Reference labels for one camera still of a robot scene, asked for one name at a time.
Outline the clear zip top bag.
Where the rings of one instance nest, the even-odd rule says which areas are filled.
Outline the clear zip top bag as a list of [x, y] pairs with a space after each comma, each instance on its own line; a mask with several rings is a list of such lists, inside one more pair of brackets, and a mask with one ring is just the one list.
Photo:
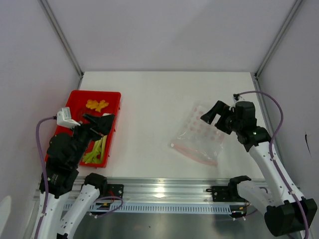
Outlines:
[[223, 149], [225, 133], [201, 119], [201, 116], [209, 110], [207, 104], [194, 103], [169, 145], [197, 163], [217, 166], [218, 156]]

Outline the green white toy celery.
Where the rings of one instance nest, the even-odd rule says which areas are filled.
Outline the green white toy celery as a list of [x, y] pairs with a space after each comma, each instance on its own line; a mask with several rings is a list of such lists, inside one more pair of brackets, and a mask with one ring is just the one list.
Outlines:
[[105, 135], [100, 140], [94, 142], [92, 150], [83, 156], [82, 161], [85, 164], [102, 163], [104, 159], [104, 155], [105, 155], [106, 141], [107, 141], [107, 136]]

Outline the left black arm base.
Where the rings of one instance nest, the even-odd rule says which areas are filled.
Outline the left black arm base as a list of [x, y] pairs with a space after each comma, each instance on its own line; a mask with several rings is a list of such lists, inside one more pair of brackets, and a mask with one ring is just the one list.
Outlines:
[[123, 184], [108, 184], [107, 186], [102, 187], [102, 192], [100, 193], [99, 198], [102, 197], [119, 197], [122, 198], [124, 193]]

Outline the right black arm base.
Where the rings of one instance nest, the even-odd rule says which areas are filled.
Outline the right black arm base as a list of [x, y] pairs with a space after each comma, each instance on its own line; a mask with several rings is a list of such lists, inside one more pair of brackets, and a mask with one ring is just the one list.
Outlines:
[[205, 190], [212, 196], [213, 202], [241, 202], [234, 189], [229, 186], [211, 186]]

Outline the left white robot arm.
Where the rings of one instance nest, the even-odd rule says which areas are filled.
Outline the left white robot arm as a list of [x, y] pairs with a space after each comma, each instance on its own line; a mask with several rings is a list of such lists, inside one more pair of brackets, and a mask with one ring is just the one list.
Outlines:
[[36, 143], [42, 167], [39, 185], [39, 209], [31, 234], [33, 239], [71, 239], [90, 206], [98, 199], [106, 199], [108, 194], [107, 178], [91, 173], [86, 176], [80, 193], [71, 209], [64, 215], [63, 208], [69, 199], [78, 166], [89, 144], [108, 135], [115, 121], [114, 114], [104, 116], [83, 115], [87, 123], [72, 119], [67, 109], [60, 109], [50, 117], [58, 126], [68, 128], [72, 134], [59, 133], [53, 136], [45, 159], [39, 141], [40, 125], [36, 126]]

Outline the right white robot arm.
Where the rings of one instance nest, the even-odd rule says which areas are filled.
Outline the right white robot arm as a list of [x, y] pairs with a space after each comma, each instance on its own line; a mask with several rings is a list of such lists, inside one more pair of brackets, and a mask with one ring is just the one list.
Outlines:
[[220, 131], [236, 133], [239, 143], [257, 163], [270, 193], [256, 186], [248, 176], [231, 178], [228, 184], [228, 197], [233, 201], [241, 198], [252, 203], [264, 216], [270, 233], [279, 237], [304, 231], [309, 236], [309, 228], [317, 212], [314, 199], [306, 199], [289, 177], [279, 160], [271, 137], [264, 127], [257, 125], [256, 109], [252, 102], [237, 101], [229, 106], [218, 101], [200, 118], [207, 124], [214, 124]]

